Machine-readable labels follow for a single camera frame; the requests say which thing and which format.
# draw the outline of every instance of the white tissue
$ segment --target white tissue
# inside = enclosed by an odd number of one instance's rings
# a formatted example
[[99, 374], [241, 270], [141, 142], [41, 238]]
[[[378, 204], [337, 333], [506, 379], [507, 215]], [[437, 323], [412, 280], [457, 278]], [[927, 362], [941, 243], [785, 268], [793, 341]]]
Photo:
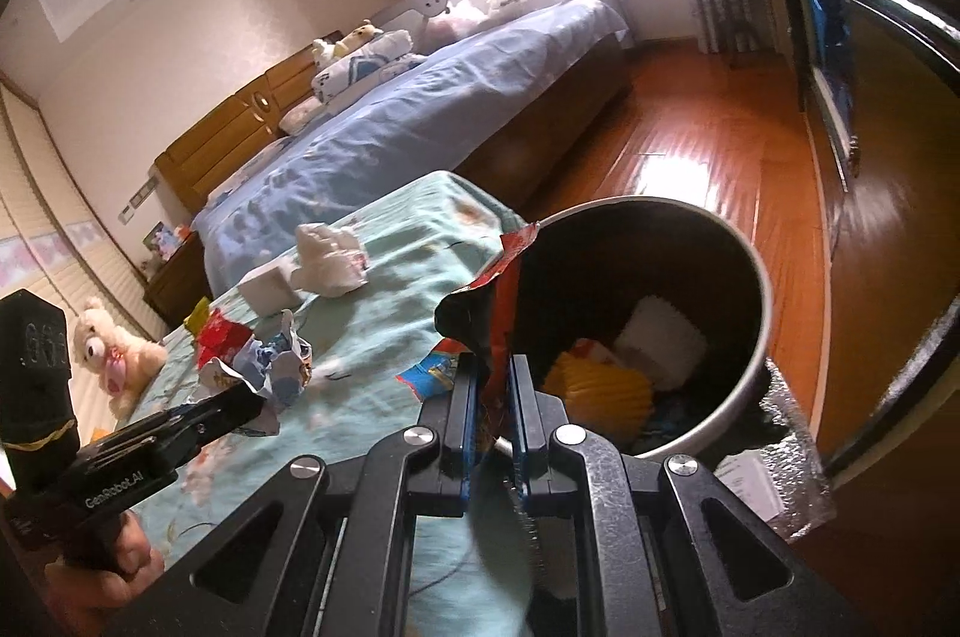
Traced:
[[290, 283], [294, 261], [280, 255], [269, 263], [244, 274], [237, 290], [247, 305], [260, 317], [268, 317], [283, 309], [296, 309], [304, 301]]
[[707, 352], [707, 339], [668, 301], [646, 296], [616, 337], [613, 352], [644, 373], [654, 390], [678, 390]]
[[296, 226], [296, 251], [301, 267], [290, 277], [294, 287], [339, 298], [367, 284], [366, 250], [348, 228], [323, 223]]

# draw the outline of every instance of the wooden floor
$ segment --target wooden floor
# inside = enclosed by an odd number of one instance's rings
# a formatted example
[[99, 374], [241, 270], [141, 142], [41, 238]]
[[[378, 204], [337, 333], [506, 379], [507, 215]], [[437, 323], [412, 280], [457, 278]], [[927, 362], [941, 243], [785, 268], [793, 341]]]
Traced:
[[632, 92], [589, 127], [523, 208], [542, 218], [613, 195], [702, 205], [760, 251], [774, 290], [770, 355], [810, 416], [824, 329], [823, 234], [792, 74], [776, 55], [728, 68], [677, 42], [631, 63]]

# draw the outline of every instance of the red snack wrapper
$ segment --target red snack wrapper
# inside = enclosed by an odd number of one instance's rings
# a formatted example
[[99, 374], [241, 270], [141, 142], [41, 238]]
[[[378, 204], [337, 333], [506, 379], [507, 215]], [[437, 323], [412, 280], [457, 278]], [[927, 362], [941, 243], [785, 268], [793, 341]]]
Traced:
[[[440, 301], [434, 322], [440, 333], [471, 349], [486, 361], [490, 376], [480, 394], [491, 429], [496, 435], [506, 413], [507, 358], [517, 312], [520, 256], [536, 241], [539, 225], [501, 234], [503, 252], [467, 287]], [[488, 325], [475, 325], [483, 320]]]
[[251, 336], [251, 328], [227, 320], [219, 309], [214, 309], [197, 334], [197, 368], [203, 368], [203, 364], [212, 358], [219, 358], [229, 366]]

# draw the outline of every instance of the white box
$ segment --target white box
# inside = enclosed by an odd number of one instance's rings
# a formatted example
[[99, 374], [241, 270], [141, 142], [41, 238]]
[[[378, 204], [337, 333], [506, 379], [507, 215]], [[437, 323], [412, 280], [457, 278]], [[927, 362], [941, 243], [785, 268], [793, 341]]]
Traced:
[[244, 274], [237, 290], [260, 317], [269, 317], [283, 309], [296, 311], [304, 298], [290, 284], [290, 274], [295, 268], [293, 258], [280, 255]]

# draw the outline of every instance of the wooden headboard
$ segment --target wooden headboard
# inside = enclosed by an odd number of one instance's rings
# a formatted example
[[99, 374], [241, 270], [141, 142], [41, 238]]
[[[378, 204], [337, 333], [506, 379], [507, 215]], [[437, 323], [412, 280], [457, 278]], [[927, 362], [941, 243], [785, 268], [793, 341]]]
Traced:
[[277, 139], [280, 118], [310, 94], [311, 48], [280, 61], [237, 90], [167, 146], [154, 164], [196, 214], [218, 184]]

